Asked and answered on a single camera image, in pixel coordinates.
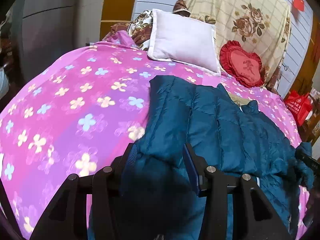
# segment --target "red sticker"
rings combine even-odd
[[[293,6],[300,11],[304,11],[304,0],[293,0]]]

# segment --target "red heart-shaped pillow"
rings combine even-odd
[[[228,41],[220,50],[222,68],[247,88],[263,85],[262,62],[256,53],[248,53],[238,41]]]

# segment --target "black metal frame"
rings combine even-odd
[[[110,201],[122,195],[121,178],[133,145],[130,143],[111,166],[94,175],[80,178],[70,174],[44,210],[30,240],[87,240],[87,194],[92,194],[95,239],[120,240]],[[291,239],[279,215],[249,174],[225,175],[197,156],[190,144],[184,145],[182,156],[193,191],[198,197],[207,197],[199,240],[226,239],[228,194],[233,195],[233,240]],[[307,165],[313,160],[301,152],[297,153],[297,158]],[[5,240],[23,240],[2,183],[0,201],[6,215],[0,212],[0,236]],[[315,203],[314,213],[320,213],[319,203]],[[317,239],[319,220],[320,216],[313,218],[301,240]]]

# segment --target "red bag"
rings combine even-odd
[[[308,99],[309,93],[300,96],[295,90],[292,91],[289,97],[284,101],[285,106],[290,110],[298,126],[301,126],[306,117],[312,110],[312,105]]]

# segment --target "white pillow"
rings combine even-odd
[[[215,25],[153,9],[148,56],[176,61],[221,76],[215,52]]]

